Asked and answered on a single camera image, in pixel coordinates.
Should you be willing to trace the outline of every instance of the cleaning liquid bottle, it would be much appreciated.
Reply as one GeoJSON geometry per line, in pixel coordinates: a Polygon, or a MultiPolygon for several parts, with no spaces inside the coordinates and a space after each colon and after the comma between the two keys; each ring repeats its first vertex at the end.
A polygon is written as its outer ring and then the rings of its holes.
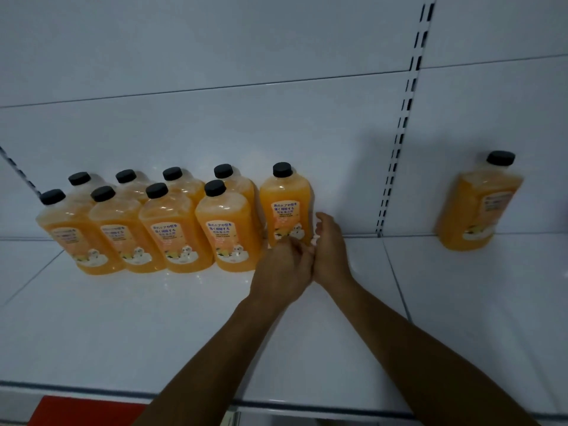
{"type": "Polygon", "coordinates": [[[49,190],[40,200],[46,207],[37,216],[37,223],[75,260],[79,269],[89,275],[124,269],[117,252],[89,220],[94,201],[71,200],[61,190],[49,190]]]}
{"type": "Polygon", "coordinates": [[[205,194],[195,214],[215,250],[217,264],[229,272],[253,270],[260,258],[262,238],[248,200],[228,191],[220,179],[205,184],[205,194]]]}
{"type": "Polygon", "coordinates": [[[260,203],[266,217],[268,242],[274,246],[284,236],[309,245],[312,238],[309,182],[292,171],[288,163],[276,163],[273,177],[260,187],[260,203]]]}
{"type": "Polygon", "coordinates": [[[485,246],[522,177],[507,171],[515,155],[493,151],[477,170],[459,175],[456,189],[438,221],[436,233],[451,250],[466,251],[485,246]]]}
{"type": "Polygon", "coordinates": [[[146,188],[148,200],[138,218],[156,241],[172,272],[197,272],[213,264],[207,237],[195,217],[195,206],[181,193],[159,182],[146,188]]]}
{"type": "Polygon", "coordinates": [[[138,220],[142,207],[138,200],[117,196],[108,185],[98,187],[91,197],[96,205],[90,210],[89,219],[110,241],[126,269],[144,274],[166,268],[162,253],[138,220]]]}
{"type": "Polygon", "coordinates": [[[215,173],[215,178],[221,179],[228,191],[234,191],[236,193],[245,196],[251,205],[252,220],[255,227],[258,229],[260,236],[262,237],[262,225],[260,224],[259,214],[256,210],[256,201],[254,200],[254,184],[249,178],[237,175],[233,171],[233,166],[230,164],[220,164],[213,170],[215,173]]]}
{"type": "Polygon", "coordinates": [[[141,180],[132,169],[126,169],[116,174],[118,186],[116,191],[119,196],[129,199],[136,199],[141,204],[148,201],[146,188],[152,183],[141,180]]]}
{"type": "Polygon", "coordinates": [[[162,175],[164,175],[168,190],[173,193],[185,194],[193,201],[195,206],[205,197],[205,191],[203,191],[205,183],[202,180],[189,176],[187,173],[183,173],[179,167],[170,167],[163,171],[162,175]]]}
{"type": "Polygon", "coordinates": [[[91,199],[91,193],[98,187],[102,187],[103,185],[110,185],[100,178],[91,178],[91,175],[89,175],[87,172],[74,173],[67,179],[73,186],[73,189],[67,194],[67,199],[86,200],[91,202],[91,205],[93,206],[95,204],[91,199]]]}

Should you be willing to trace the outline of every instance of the person's left arm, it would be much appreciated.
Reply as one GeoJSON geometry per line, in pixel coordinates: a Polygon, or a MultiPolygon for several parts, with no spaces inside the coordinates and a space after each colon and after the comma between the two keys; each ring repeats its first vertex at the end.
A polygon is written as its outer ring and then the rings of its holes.
{"type": "Polygon", "coordinates": [[[133,426],[218,426],[276,318],[311,282],[314,252],[290,238],[257,264],[251,292],[133,426]]]}

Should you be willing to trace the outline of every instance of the person's left hand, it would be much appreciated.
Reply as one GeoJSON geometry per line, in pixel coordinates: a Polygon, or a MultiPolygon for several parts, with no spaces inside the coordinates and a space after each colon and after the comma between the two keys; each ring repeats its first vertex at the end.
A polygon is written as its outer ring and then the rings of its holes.
{"type": "Polygon", "coordinates": [[[312,282],[314,247],[293,237],[278,241],[256,265],[249,300],[280,314],[312,282]]]}

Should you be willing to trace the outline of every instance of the hand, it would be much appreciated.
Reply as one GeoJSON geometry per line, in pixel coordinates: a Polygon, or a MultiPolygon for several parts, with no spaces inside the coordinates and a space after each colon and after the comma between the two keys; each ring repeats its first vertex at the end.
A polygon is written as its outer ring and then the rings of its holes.
{"type": "Polygon", "coordinates": [[[293,237],[280,240],[256,265],[248,296],[269,313],[280,314],[312,282],[314,247],[293,237]]]}
{"type": "Polygon", "coordinates": [[[351,280],[349,261],[341,227],[331,215],[317,212],[321,221],[316,225],[316,258],[314,261],[314,280],[328,290],[338,282],[351,280]]]}

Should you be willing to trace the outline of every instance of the forearm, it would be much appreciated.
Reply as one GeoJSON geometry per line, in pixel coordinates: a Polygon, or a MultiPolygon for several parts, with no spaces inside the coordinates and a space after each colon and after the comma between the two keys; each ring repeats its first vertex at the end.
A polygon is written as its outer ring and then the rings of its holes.
{"type": "Polygon", "coordinates": [[[134,426],[218,426],[278,312],[242,301],[134,426]]]}
{"type": "Polygon", "coordinates": [[[329,293],[426,426],[536,425],[464,358],[368,293],[353,279],[329,293]]]}

